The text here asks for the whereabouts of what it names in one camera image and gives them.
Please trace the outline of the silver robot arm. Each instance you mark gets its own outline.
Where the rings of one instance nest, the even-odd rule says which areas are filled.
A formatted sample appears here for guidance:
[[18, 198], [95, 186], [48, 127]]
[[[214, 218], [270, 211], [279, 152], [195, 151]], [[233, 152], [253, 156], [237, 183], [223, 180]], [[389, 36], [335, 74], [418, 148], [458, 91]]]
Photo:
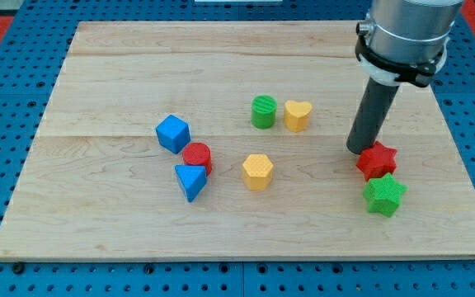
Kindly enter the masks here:
[[463, 0], [373, 0], [355, 31], [355, 56], [386, 87], [427, 87], [447, 59], [449, 33]]

